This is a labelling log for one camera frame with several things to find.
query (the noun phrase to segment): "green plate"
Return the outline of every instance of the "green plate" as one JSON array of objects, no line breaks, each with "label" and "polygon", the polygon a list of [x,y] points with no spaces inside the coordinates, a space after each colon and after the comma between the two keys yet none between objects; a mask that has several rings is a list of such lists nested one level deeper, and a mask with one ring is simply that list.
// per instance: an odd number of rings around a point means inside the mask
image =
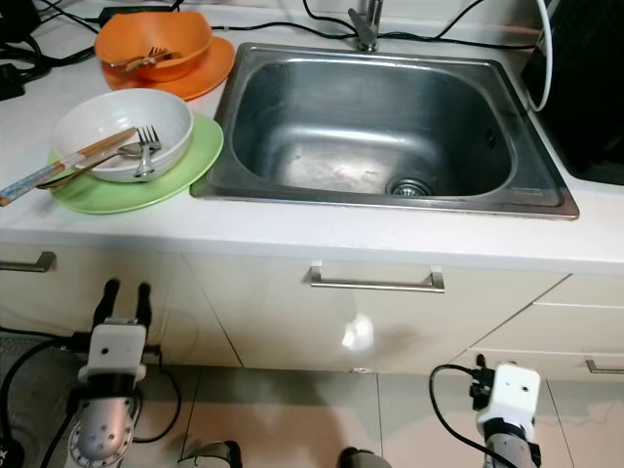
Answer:
[{"label": "green plate", "polygon": [[[148,207],[176,195],[205,173],[223,147],[223,131],[217,122],[194,114],[193,133],[188,149],[179,162],[164,175],[149,181],[119,183],[84,175],[52,192],[70,210],[90,215],[111,215]],[[59,157],[51,153],[48,163]]]}]

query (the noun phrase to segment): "sink drain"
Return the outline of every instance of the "sink drain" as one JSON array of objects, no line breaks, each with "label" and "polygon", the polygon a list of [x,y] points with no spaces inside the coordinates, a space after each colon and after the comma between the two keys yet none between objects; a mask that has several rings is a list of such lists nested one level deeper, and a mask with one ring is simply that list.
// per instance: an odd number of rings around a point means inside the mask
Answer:
[{"label": "sink drain", "polygon": [[402,178],[390,185],[388,193],[399,197],[431,197],[433,190],[415,178]]}]

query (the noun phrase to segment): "wall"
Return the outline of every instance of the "wall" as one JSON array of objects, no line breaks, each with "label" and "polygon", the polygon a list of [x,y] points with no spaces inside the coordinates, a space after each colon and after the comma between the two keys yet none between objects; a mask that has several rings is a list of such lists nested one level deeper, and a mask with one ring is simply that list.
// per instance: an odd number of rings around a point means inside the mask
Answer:
[{"label": "wall", "polygon": [[[187,1],[199,3],[198,0]],[[301,0],[205,0],[203,3],[287,10],[303,9]],[[346,14],[350,7],[363,11],[366,0],[308,0],[308,3],[314,12]],[[385,0],[383,14],[398,18],[445,22],[471,3],[472,0]],[[540,28],[535,0],[486,0],[462,21]]]}]

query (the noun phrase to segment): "drawer handle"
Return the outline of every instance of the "drawer handle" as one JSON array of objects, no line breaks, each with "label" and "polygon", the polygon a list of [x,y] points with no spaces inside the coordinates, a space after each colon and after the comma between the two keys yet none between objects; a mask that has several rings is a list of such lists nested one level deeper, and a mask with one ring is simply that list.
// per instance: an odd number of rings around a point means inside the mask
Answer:
[{"label": "drawer handle", "polygon": [[41,252],[34,263],[18,261],[0,261],[0,271],[23,271],[27,273],[47,273],[52,268],[57,255],[54,252]]},{"label": "drawer handle", "polygon": [[587,364],[587,369],[589,369],[590,373],[615,373],[615,374],[624,374],[624,369],[602,369],[596,366],[596,362],[593,359],[588,359],[585,361]]},{"label": "drawer handle", "polygon": [[367,283],[361,281],[324,280],[321,267],[312,266],[309,271],[312,288],[335,288],[339,290],[404,291],[409,293],[445,293],[445,281],[441,272],[433,271],[422,283]]}]

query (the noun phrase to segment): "stainless steel sink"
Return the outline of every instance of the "stainless steel sink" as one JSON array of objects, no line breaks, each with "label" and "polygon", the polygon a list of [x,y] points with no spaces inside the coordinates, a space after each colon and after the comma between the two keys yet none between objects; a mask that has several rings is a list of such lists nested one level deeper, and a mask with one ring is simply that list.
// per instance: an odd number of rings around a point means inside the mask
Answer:
[{"label": "stainless steel sink", "polygon": [[196,197],[578,217],[494,61],[239,48]]}]

